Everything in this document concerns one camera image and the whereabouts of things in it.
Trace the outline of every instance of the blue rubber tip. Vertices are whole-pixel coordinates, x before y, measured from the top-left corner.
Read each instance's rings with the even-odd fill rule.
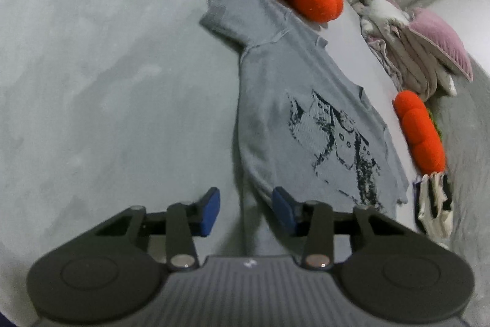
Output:
[[[208,203],[202,209],[202,222],[200,224],[200,236],[207,237],[211,234],[214,222],[217,215],[220,213],[221,194],[220,190],[216,189],[208,201]]]
[[[295,214],[291,204],[289,204],[285,198],[281,195],[281,193],[274,189],[272,193],[273,200],[273,212],[277,219],[279,219],[279,223],[286,230],[286,232],[293,236],[296,234],[296,220]]]

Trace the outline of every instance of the white logo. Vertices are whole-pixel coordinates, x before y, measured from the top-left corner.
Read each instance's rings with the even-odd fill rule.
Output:
[[[243,263],[244,266],[246,266],[247,268],[251,269],[251,268],[254,268],[258,265],[257,261],[255,259],[249,259],[248,261],[245,261]]]

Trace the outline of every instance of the cartoon graphic print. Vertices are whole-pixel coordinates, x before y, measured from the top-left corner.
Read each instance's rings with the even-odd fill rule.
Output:
[[[343,183],[358,191],[359,195],[353,194],[352,190],[341,191],[356,204],[370,205],[382,211],[384,207],[376,191],[380,168],[371,158],[369,142],[346,112],[335,109],[314,90],[312,96],[309,110],[303,109],[296,99],[290,97],[289,129],[292,136],[314,154],[312,167],[315,174],[328,183],[329,177],[338,173],[346,176],[345,170],[351,171]]]

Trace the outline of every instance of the white wall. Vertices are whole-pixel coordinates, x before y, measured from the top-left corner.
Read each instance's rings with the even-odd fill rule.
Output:
[[[490,73],[490,0],[438,0],[429,9],[454,28],[466,50]]]

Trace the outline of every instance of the gray ribbed panel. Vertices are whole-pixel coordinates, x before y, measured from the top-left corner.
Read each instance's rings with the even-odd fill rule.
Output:
[[[325,272],[290,257],[208,258],[201,269],[172,275],[165,289],[134,315],[100,327],[389,327],[354,306]],[[36,327],[61,327],[41,320]],[[421,325],[403,325],[422,327]],[[454,318],[430,327],[464,327]]]

